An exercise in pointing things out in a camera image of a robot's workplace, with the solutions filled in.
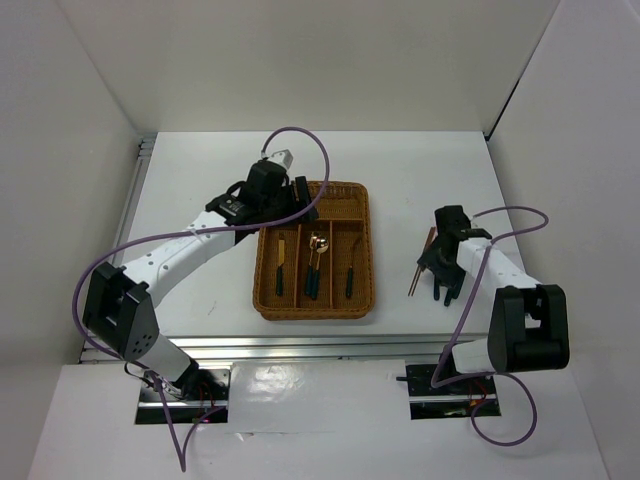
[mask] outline utensil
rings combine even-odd
[[[329,250],[329,241],[325,237],[318,237],[316,240],[316,252],[318,252],[318,260],[316,263],[316,271],[313,274],[313,286],[311,287],[311,298],[318,298],[318,289],[320,287],[320,258],[323,253]]]
[[[279,297],[284,293],[284,279],[282,267],[284,266],[284,235],[281,233],[278,239],[278,270],[276,271],[276,295]]]
[[[424,248],[422,252],[429,248],[431,242],[433,242],[433,238],[436,235],[436,227],[431,227],[429,229],[429,235],[427,235],[427,241],[424,243]],[[416,287],[418,286],[418,280],[420,280],[420,275],[422,275],[422,270],[420,269],[420,265],[416,267],[416,273],[413,274],[413,280],[411,280],[411,286],[409,287],[409,293],[407,296],[413,297],[413,294],[416,292]]]
[[[353,259],[356,256],[356,246],[360,243],[360,240],[362,240],[362,235],[358,236],[353,245],[351,245],[351,263],[349,263],[349,271],[347,272],[347,288],[345,291],[347,298],[351,298],[353,295]]]
[[[307,268],[307,281],[304,284],[304,294],[307,296],[311,296],[311,289],[313,288],[313,252],[316,251],[316,240],[318,240],[318,232],[311,232],[311,237],[309,238],[311,256],[309,257],[309,267]]]

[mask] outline white table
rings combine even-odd
[[[246,178],[267,132],[161,133],[158,135],[129,238],[180,230],[204,205]],[[450,333],[470,288],[449,308],[432,299],[432,276],[422,275],[407,297],[433,212],[462,204],[468,214],[503,205],[491,159],[480,132],[318,132],[331,158],[331,179],[359,182],[369,191],[376,305],[361,320],[264,320],[251,294],[257,248],[252,235],[212,259],[176,287],[157,309],[167,336],[312,336]],[[288,148],[292,175],[323,177],[318,147],[299,133],[285,133],[271,151]],[[511,230],[506,213],[483,218],[493,234]],[[132,259],[150,245],[125,254]],[[500,248],[520,263],[513,240]],[[488,329],[493,299],[479,296],[467,328]]]

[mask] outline wicker basket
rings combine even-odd
[[[309,182],[311,196],[320,182]],[[317,205],[320,218],[310,224],[262,229],[253,286],[253,305],[267,320],[355,319],[375,302],[373,252],[367,189],[358,183],[330,182]],[[318,298],[304,294],[311,232],[329,240],[321,256]],[[285,240],[284,293],[276,295],[278,240]],[[353,294],[346,296],[352,262]]]

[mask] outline wooden chopsticks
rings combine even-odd
[[[429,235],[427,235],[427,241],[424,243],[424,248],[422,249],[422,252],[424,252],[427,248],[429,248],[429,245],[431,245],[431,242],[433,242],[433,238],[436,236],[436,227],[431,227],[429,229]],[[413,294],[416,291],[416,286],[418,285],[418,280],[420,280],[420,275],[422,275],[422,270],[420,269],[420,265],[418,265],[416,267],[416,273],[413,274],[413,280],[411,280],[411,286],[409,287],[409,293],[407,294],[408,297],[413,297]]]

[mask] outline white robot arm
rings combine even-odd
[[[155,308],[197,268],[256,231],[202,230],[278,220],[311,203],[305,177],[295,179],[295,188],[289,182],[292,161],[288,150],[258,161],[246,181],[232,185],[206,205],[183,237],[119,268],[108,262],[98,266],[89,283],[84,325],[125,361],[157,372],[185,397],[197,395],[195,385],[209,382],[208,372],[160,333]],[[317,216],[311,209],[297,221],[309,222]]]
[[[438,237],[418,265],[434,274],[434,299],[447,288],[444,304],[458,298],[466,274],[478,277],[491,235],[472,228],[459,205],[436,210]],[[567,308],[557,285],[542,285],[493,248],[480,283],[494,299],[489,335],[453,348],[455,371],[519,372],[564,368],[569,362]],[[526,320],[539,320],[527,328]]]

